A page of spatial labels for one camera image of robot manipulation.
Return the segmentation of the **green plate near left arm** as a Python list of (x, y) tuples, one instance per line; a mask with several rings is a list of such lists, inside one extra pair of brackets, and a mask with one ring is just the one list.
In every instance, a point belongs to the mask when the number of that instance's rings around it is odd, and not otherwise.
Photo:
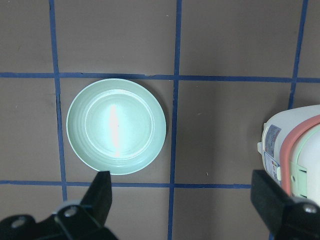
[(116, 176), (150, 165), (167, 134), (165, 113), (156, 97), (120, 78), (82, 89), (69, 106), (65, 126), (69, 144), (84, 164)]

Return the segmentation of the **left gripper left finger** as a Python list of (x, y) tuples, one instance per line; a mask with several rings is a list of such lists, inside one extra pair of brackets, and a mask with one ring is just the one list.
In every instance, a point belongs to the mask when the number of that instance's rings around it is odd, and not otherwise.
[(96, 174), (80, 205), (88, 210), (100, 225), (106, 223), (112, 205), (112, 182), (109, 171), (99, 171)]

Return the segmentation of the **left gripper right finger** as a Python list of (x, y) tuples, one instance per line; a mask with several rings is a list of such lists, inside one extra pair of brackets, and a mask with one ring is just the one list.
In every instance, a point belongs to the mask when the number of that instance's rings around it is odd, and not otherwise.
[(269, 231), (279, 233), (293, 201), (265, 170), (252, 172), (250, 200)]

